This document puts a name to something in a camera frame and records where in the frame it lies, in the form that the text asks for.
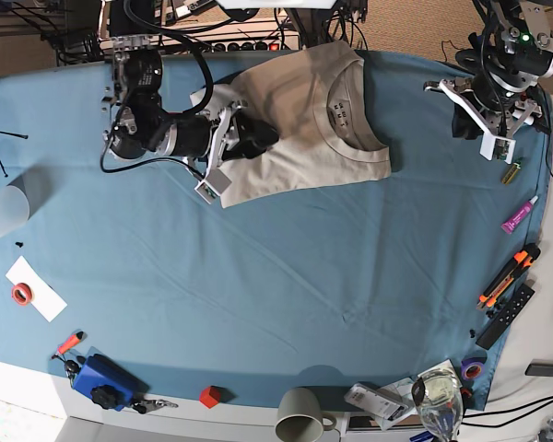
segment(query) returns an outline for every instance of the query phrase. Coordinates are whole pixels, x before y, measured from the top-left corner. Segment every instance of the glue tube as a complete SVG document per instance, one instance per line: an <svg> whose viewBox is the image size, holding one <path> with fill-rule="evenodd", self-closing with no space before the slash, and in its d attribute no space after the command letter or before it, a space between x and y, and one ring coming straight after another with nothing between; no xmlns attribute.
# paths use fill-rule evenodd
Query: glue tube
<svg viewBox="0 0 553 442"><path fill-rule="evenodd" d="M533 197L533 199L524 203L523 206L518 209L514 215L512 215L512 218L501 225L502 230L510 235L514 231L514 229L516 229L516 227L523 221L523 219L525 219L526 216L531 213L531 210L533 210L533 206L537 201L538 196L536 195Z"/></svg>

